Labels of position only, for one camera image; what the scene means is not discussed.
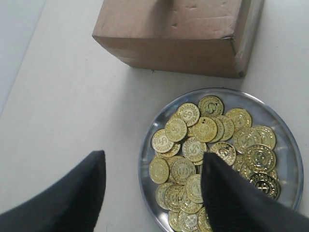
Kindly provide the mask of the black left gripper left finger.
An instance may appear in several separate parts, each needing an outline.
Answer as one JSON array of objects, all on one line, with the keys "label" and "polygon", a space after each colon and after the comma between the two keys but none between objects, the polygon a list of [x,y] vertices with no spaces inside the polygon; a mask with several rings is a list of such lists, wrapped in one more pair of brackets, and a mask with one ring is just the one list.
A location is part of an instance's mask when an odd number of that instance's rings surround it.
[{"label": "black left gripper left finger", "polygon": [[93,151],[64,177],[0,215],[2,232],[92,232],[103,205],[106,160]]}]

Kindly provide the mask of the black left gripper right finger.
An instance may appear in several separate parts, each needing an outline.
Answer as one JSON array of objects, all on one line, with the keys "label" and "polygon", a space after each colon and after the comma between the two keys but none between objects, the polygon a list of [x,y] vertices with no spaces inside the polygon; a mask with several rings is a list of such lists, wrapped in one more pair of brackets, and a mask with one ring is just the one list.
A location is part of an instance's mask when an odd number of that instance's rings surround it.
[{"label": "black left gripper right finger", "polygon": [[215,153],[204,153],[201,192],[214,232],[307,232],[309,219],[271,199]]}]

